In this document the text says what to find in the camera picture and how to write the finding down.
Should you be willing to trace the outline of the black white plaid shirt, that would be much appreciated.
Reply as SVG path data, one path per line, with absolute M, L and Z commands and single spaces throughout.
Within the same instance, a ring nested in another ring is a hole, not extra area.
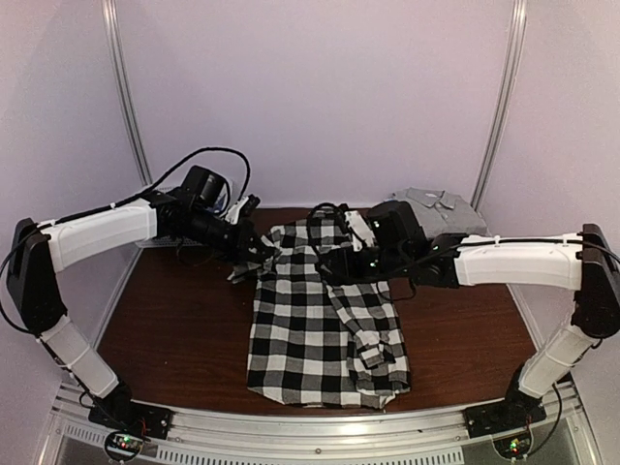
M 229 277 L 256 280 L 248 389 L 283 405 L 375 410 L 410 391 L 388 283 L 332 286 L 316 268 L 319 253 L 351 244 L 335 217 L 275 226 L 262 239 L 274 257 Z

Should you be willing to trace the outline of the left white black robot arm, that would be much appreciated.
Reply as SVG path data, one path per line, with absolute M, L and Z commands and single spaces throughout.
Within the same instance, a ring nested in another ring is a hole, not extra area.
M 117 375 L 69 318 L 56 276 L 108 250 L 158 237 L 197 242 L 232 264 L 270 259 L 273 248 L 249 218 L 260 202 L 257 197 L 243 197 L 223 213 L 215 210 L 226 184 L 214 171 L 193 166 L 167 193 L 150 190 L 73 219 L 37 224 L 26 218 L 15 227 L 7 289 L 26 331 L 92 395 L 104 399 L 101 412 L 119 430 L 139 422 L 139 408 L 118 393 Z

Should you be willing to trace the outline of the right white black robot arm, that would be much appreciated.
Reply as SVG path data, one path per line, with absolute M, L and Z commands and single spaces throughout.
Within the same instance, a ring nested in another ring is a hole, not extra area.
M 619 258 L 599 226 L 551 237 L 429 238 L 404 201 L 385 201 L 361 215 L 338 207 L 336 224 L 352 245 L 322 252 L 318 270 L 333 284 L 406 277 L 414 286 L 538 285 L 574 293 L 574 310 L 519 367 L 496 417 L 514 428 L 591 348 L 619 331 Z

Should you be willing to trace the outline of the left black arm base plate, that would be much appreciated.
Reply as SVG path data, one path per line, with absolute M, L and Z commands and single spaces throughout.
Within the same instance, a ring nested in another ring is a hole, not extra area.
M 169 436 L 172 411 L 168 408 L 130 400 L 125 394 L 104 399 L 94 396 L 92 401 L 90 422 L 142 438 L 166 440 Z

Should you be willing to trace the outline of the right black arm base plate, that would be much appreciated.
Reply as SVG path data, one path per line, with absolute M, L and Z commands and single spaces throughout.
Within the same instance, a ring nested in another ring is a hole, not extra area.
M 466 408 L 463 412 L 471 439 L 525 428 L 546 419 L 540 399 L 525 394 L 506 395 L 503 400 Z

